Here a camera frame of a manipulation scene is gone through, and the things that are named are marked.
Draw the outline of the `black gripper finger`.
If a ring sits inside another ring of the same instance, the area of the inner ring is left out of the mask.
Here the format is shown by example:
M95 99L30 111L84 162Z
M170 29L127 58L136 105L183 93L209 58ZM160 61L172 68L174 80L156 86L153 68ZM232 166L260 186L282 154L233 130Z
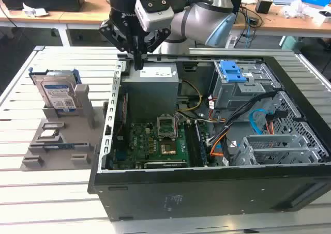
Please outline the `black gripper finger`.
M99 31L119 51L127 52L133 60L134 69L139 70L138 46L128 20L105 20Z
M143 69L147 53L152 53L171 34L169 28L162 28L151 32L142 31L139 34L139 70Z

